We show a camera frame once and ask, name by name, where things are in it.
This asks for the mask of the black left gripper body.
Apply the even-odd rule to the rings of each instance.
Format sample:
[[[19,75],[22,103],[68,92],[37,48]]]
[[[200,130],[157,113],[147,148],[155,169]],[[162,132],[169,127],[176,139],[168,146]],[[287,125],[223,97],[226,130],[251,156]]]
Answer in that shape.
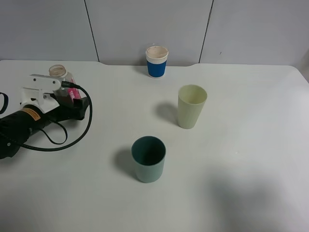
[[[0,133],[18,143],[24,143],[50,124],[67,120],[83,120],[84,109],[60,106],[46,114],[35,106],[26,106],[0,120]]]

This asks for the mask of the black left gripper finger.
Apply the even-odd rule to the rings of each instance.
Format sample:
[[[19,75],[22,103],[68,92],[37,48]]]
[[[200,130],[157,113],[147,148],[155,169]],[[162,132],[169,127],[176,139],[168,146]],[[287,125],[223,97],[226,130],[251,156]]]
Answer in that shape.
[[[73,109],[76,114],[85,114],[89,106],[88,97],[73,99]]]

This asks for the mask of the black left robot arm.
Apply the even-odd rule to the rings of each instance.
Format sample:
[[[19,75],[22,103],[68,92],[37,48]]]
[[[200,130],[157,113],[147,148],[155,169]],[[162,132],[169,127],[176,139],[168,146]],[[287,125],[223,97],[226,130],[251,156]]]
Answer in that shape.
[[[26,105],[10,115],[0,119],[0,158],[13,157],[20,146],[29,137],[43,130],[54,122],[61,122],[69,119],[83,120],[86,107],[69,108],[60,106],[46,114],[33,105]]]

